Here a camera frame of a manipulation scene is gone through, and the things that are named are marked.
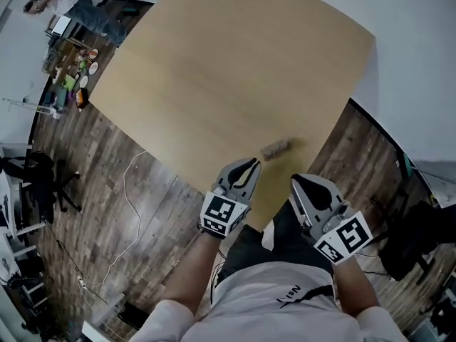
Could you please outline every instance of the person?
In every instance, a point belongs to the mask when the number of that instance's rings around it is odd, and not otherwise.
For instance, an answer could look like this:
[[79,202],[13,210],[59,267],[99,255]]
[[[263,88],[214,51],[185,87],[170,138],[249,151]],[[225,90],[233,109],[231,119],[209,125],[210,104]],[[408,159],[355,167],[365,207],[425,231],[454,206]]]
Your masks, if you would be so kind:
[[261,232],[243,227],[219,273],[212,307],[196,321],[220,245],[201,234],[130,342],[406,341],[354,258],[332,266],[303,237],[289,201],[273,222],[272,251],[261,245]]
[[106,35],[116,46],[122,44],[127,36],[127,29],[110,18],[104,10],[94,6],[92,0],[30,0],[24,12],[35,15],[46,8],[57,16],[73,19],[90,31]]

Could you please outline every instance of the t-shirt sleeve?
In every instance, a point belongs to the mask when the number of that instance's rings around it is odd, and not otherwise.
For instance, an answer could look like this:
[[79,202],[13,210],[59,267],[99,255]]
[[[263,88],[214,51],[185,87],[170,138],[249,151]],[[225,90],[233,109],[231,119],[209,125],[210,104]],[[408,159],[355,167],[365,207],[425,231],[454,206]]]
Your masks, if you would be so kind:
[[373,306],[359,313],[356,320],[367,336],[381,338],[390,342],[406,342],[391,315],[379,306]]
[[193,325],[193,313],[173,300],[162,300],[130,342],[177,342]]

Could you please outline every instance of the qr-like tag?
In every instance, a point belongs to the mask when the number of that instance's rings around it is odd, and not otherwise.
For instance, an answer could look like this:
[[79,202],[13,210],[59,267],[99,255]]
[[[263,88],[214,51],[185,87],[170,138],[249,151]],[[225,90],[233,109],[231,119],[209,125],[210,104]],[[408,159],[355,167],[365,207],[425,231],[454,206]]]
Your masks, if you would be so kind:
[[247,207],[240,202],[207,192],[200,213],[201,225],[227,236],[245,218]]
[[315,244],[315,248],[333,264],[339,264],[363,248],[372,238],[363,214],[357,212],[337,228],[324,234]]

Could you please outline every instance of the black pants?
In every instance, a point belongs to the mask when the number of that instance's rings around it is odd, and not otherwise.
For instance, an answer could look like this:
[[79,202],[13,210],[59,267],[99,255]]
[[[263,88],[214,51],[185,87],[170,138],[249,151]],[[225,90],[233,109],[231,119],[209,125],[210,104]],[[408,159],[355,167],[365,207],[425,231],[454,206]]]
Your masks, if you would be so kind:
[[274,248],[272,251],[261,245],[262,232],[244,225],[228,251],[227,259],[219,273],[219,283],[236,271],[274,261],[319,267],[333,274],[331,262],[303,237],[302,227],[290,201],[285,202],[273,218],[273,222]]

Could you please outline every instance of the white plate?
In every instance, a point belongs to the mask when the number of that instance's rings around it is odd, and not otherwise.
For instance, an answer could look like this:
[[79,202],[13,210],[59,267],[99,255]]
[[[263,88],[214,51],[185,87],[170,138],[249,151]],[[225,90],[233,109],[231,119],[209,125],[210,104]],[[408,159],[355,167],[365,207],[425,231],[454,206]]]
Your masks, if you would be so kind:
[[81,81],[79,81],[79,87],[85,88],[87,86],[87,83],[88,83],[88,76],[83,76],[81,78]]
[[98,70],[98,62],[94,62],[88,68],[88,73],[89,73],[89,75],[93,75],[95,72],[97,72],[97,70]]
[[96,48],[88,53],[88,57],[91,60],[94,60],[95,58],[97,58],[97,56],[98,56],[98,49],[96,49]]

